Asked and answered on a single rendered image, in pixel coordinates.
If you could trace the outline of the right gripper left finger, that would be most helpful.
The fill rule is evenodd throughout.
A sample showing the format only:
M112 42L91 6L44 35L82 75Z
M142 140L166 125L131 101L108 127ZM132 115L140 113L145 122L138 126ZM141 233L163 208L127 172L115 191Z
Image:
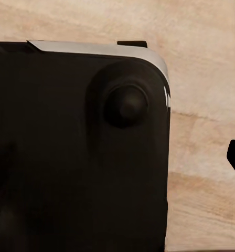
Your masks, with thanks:
M18 149L14 140L0 143L0 189L9 177L18 159Z

